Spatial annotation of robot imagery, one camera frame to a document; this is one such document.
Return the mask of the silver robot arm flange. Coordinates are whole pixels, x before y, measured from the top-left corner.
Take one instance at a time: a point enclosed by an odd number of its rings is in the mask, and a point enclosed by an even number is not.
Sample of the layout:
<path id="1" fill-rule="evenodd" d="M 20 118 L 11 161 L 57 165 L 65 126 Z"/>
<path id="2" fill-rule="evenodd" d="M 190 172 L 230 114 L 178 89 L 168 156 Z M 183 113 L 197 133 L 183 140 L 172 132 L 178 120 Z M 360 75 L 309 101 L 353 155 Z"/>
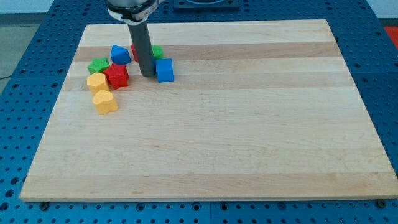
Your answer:
<path id="1" fill-rule="evenodd" d="M 105 0 L 109 15 L 129 25 L 146 21 L 158 9 L 161 2 L 160 0 Z"/>

